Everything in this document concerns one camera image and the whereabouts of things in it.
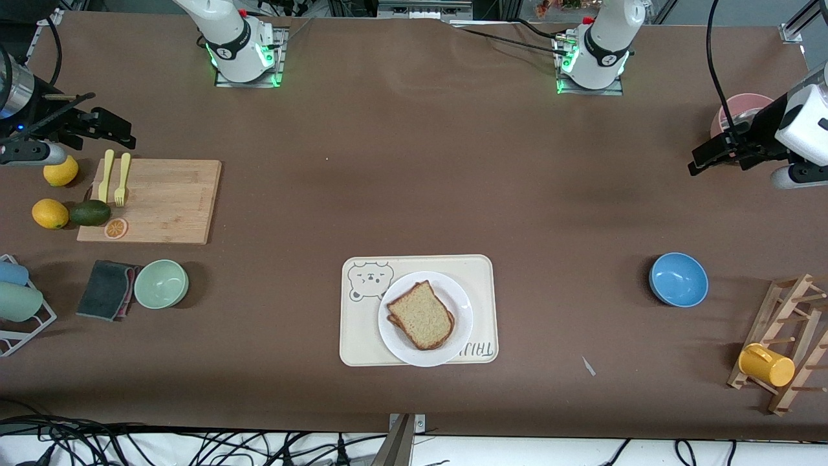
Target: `green cup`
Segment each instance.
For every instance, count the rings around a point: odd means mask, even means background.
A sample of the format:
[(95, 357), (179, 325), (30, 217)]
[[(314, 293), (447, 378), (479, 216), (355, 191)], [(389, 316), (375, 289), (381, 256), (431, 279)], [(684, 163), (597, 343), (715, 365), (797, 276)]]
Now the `green cup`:
[(43, 305), (43, 293), (19, 284), (0, 282), (0, 318), (25, 322)]

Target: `dark gray cloth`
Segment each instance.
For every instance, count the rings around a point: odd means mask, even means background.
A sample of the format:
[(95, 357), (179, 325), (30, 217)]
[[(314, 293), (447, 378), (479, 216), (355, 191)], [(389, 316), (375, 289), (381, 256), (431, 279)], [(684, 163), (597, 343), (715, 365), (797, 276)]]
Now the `dark gray cloth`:
[(96, 260), (77, 314), (108, 322), (115, 320), (118, 310), (132, 297), (132, 284), (138, 269), (136, 265)]

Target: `wooden mug rack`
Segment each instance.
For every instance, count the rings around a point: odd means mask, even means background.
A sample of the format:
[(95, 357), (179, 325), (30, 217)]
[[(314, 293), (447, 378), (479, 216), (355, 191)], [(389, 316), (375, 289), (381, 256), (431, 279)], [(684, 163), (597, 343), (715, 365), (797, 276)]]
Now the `wooden mug rack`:
[[(824, 311), (828, 310), (826, 309), (828, 294), (814, 285), (815, 282), (822, 280), (828, 280), (828, 275), (814, 277), (804, 274), (773, 281), (742, 347), (744, 350), (751, 343), (759, 343), (763, 347), (793, 343), (790, 354), (777, 351), (790, 357), (797, 368), (791, 382), (778, 388), (770, 386), (764, 381), (741, 372), (738, 363), (730, 372), (727, 383), (733, 388), (740, 389), (750, 381), (770, 391), (773, 398), (768, 405), (768, 411), (776, 415), (784, 415), (790, 411), (791, 403), (797, 393), (828, 392), (826, 387), (805, 386), (808, 376), (813, 371), (828, 369), (828, 365), (819, 364), (822, 356), (828, 351), (828, 328), (816, 338), (816, 343), (812, 344), (820, 317)], [(782, 328), (789, 325), (798, 327), (797, 335), (777, 337)]]

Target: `tray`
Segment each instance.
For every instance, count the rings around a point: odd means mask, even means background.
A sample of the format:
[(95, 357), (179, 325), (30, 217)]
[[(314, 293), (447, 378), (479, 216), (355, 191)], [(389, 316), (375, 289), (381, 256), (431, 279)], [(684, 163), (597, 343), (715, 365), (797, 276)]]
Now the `tray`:
[[(492, 261), (485, 255), (354, 257), (342, 266), (339, 358), (348, 366), (402, 366), (385, 347), (377, 312), (385, 290), (400, 277), (430, 270), (448, 275), (469, 295), (474, 327), (465, 348), (447, 364), (484, 364), (498, 356), (498, 319), (494, 306)], [(355, 283), (371, 274), (370, 284)]]

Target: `plastic fork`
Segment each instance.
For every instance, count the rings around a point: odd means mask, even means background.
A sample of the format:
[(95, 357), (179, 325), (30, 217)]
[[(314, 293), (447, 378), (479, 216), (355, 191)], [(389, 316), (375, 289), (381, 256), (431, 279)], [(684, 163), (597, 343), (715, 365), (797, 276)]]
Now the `plastic fork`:
[(115, 205), (123, 207), (127, 200), (127, 175), (129, 174), (129, 163), (132, 161), (132, 155), (129, 152), (123, 153), (121, 156), (121, 184), (115, 190)]

